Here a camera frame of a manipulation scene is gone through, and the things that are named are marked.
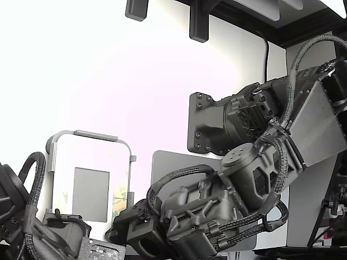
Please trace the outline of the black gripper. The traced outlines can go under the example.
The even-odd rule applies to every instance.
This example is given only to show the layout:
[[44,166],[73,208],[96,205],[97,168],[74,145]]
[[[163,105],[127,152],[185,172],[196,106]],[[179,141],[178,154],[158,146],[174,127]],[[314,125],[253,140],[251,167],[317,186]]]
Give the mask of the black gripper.
[[107,241],[113,244],[126,244],[128,223],[149,220],[153,216],[147,199],[142,199],[133,206],[124,209],[113,220],[112,227],[105,233]]

